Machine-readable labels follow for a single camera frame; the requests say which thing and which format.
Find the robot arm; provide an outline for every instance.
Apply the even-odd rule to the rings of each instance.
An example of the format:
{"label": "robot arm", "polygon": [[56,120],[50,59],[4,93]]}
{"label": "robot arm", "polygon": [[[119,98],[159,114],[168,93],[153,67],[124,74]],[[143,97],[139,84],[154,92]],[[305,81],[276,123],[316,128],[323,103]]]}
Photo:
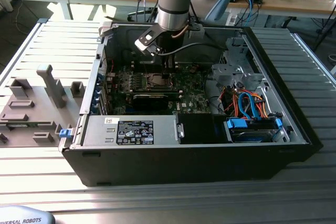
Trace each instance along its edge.
{"label": "robot arm", "polygon": [[157,39],[158,46],[164,48],[169,52],[174,50],[174,44],[172,35],[181,31],[187,25],[188,12],[189,12],[190,0],[159,0],[159,12],[157,17],[157,24],[150,27],[144,32],[139,39],[135,42],[135,45],[141,50],[148,51],[153,55],[156,48],[150,48],[154,41]]}

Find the floor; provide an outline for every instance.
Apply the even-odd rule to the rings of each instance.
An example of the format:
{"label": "floor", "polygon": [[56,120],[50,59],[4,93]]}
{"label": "floor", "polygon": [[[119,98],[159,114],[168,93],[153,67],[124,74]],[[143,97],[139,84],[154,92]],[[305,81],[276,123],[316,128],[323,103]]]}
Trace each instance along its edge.
{"label": "floor", "polygon": [[[58,15],[61,15],[60,7],[53,3],[25,1],[25,5],[21,5],[21,2],[15,1],[13,3],[14,11],[12,13],[6,13],[4,11],[0,12],[0,71],[2,71],[8,64],[16,50],[25,40],[26,34],[30,32],[37,21],[36,17],[25,7],[25,5],[27,5],[36,14],[36,16],[40,18],[54,18],[57,12]],[[84,8],[91,8],[90,10],[92,10],[94,9],[94,6],[88,7],[85,5],[77,5],[77,12],[74,12],[74,17],[76,18],[76,15],[82,16]],[[110,10],[108,9],[108,15],[114,17],[116,20],[126,21],[127,13],[133,11],[135,11],[134,7],[116,6],[110,7]],[[94,13],[96,15],[92,15],[92,12],[90,11],[87,13],[88,15],[85,17],[86,19],[101,20],[103,18],[102,11]],[[266,22],[266,27],[280,27],[283,20],[284,17],[281,16],[269,16]],[[318,26],[314,24],[310,18],[299,17],[297,20],[292,20],[288,25],[288,29],[291,32],[298,33],[308,46],[312,47],[314,45],[317,37],[316,30],[318,29]],[[328,36],[316,52],[316,55],[328,69],[333,67],[333,65],[328,61],[328,55],[336,54],[335,39],[336,32]]]}

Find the blue release tab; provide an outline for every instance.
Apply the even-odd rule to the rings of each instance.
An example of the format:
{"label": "blue release tab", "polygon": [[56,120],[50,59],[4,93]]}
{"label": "blue release tab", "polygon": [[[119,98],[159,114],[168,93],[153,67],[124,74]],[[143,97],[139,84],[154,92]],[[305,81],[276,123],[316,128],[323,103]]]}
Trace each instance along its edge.
{"label": "blue release tab", "polygon": [[282,121],[281,121],[280,118],[276,118],[276,119],[275,119],[275,122],[276,122],[278,128],[281,128],[281,127],[282,127]]}
{"label": "blue release tab", "polygon": [[227,126],[229,129],[232,128],[247,128],[247,123],[244,119],[232,118],[227,121]]}
{"label": "blue release tab", "polygon": [[62,129],[59,132],[59,137],[72,138],[71,133],[72,129]]}
{"label": "blue release tab", "polygon": [[231,121],[231,120],[227,121],[227,127],[228,127],[229,129],[232,129],[232,128],[234,127],[234,125],[232,124],[232,121]]}
{"label": "blue release tab", "polygon": [[235,128],[247,128],[245,119],[230,119]]}

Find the warning label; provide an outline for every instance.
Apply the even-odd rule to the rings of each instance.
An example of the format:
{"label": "warning label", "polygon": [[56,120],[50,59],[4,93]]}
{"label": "warning label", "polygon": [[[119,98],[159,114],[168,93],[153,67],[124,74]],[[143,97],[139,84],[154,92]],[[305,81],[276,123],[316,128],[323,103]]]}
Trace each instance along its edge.
{"label": "warning label", "polygon": [[117,144],[154,144],[153,121],[119,121]]}

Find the white label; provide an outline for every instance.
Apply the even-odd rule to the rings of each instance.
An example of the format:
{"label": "white label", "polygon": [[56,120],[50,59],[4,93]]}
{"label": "white label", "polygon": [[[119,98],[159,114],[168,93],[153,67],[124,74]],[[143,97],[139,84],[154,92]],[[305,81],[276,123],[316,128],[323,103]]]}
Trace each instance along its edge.
{"label": "white label", "polygon": [[105,118],[104,124],[117,124],[119,122],[119,118]]}
{"label": "white label", "polygon": [[9,127],[17,128],[17,127],[28,127],[26,124],[10,124]]}

